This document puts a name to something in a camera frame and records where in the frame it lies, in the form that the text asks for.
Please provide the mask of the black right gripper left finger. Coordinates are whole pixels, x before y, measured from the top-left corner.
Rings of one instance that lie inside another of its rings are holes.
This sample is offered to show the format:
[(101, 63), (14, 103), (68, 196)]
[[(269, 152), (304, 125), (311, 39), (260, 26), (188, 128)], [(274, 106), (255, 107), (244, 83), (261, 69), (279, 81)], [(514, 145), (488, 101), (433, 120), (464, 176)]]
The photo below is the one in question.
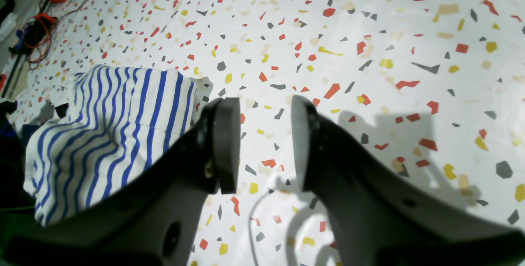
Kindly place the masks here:
[(12, 238), (13, 266), (185, 266), (208, 195), (237, 189), (240, 100), (217, 98), (156, 163), (80, 214)]

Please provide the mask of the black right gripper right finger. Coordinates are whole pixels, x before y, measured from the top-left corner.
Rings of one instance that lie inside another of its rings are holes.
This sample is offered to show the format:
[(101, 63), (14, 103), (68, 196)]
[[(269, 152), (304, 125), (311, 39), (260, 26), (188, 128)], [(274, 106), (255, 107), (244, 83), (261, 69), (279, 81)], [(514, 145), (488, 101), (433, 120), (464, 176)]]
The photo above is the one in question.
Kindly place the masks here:
[(401, 180), (347, 131), (293, 96), (297, 180), (326, 207), (345, 266), (517, 266), (523, 231), (458, 210)]

